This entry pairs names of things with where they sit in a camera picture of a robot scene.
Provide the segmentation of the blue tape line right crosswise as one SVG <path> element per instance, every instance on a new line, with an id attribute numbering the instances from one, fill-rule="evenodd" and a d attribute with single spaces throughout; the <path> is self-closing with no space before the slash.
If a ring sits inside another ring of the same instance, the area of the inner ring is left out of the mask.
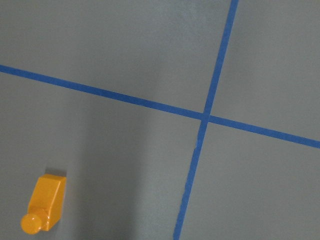
<path id="1" fill-rule="evenodd" d="M 159 102 L 155 102 L 155 101 L 151 101 L 151 100 L 147 100 L 139 97 L 134 97 L 134 96 L 130 96 L 130 95 L 114 92 L 114 91 L 109 91 L 109 90 L 105 90 L 105 89 L 101 89 L 93 86 L 88 86 L 85 84 L 67 81 L 67 80 L 63 80 L 63 79 L 59 79 L 51 76 L 46 76 L 43 74 L 38 74 L 35 72 L 17 69 L 17 68 L 5 66 L 5 65 L 0 66 L 0 71 L 5 74 L 22 77 L 22 78 L 26 78 L 26 79 L 46 83 L 46 84 L 51 84 L 51 85 L 67 88 L 70 90 L 75 90 L 78 92 L 88 93 L 91 95 L 96 95 L 96 96 L 100 96 L 108 99 L 113 99 L 113 100 L 129 103 L 137 106 L 143 106 L 146 108 L 168 112 L 175 115 L 184 116 L 187 118 L 192 118 L 196 120 L 202 120 L 204 118 L 204 114 L 197 111 L 193 111 L 193 110 L 189 110 L 189 109 L 185 109 L 177 106 L 172 106 L 164 103 L 159 103 Z M 255 134 L 275 138 L 275 139 L 280 139 L 287 142 L 301 144 L 308 147 L 313 147 L 317 149 L 320 147 L 320 142 L 318 140 L 297 136 L 297 135 L 293 135 L 293 134 L 289 134 L 289 133 L 285 133 L 285 132 L 281 132 L 273 129 L 268 129 L 260 126 L 255 126 L 255 125 L 251 125 L 251 124 L 247 124 L 239 121 L 234 121 L 234 120 L 230 120 L 223 117 L 211 115 L 208 117 L 208 122 L 225 126 L 225 127 L 238 129 L 238 130 L 243 130 L 250 133 L 255 133 Z"/>

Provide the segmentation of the orange trapezoid block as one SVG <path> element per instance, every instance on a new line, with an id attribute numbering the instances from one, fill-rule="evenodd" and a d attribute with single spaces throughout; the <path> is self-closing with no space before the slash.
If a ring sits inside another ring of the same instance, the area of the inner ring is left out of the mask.
<path id="1" fill-rule="evenodd" d="M 21 229 L 35 235 L 51 230 L 61 219 L 67 178 L 44 174 L 35 184 L 26 215 L 20 221 Z"/>

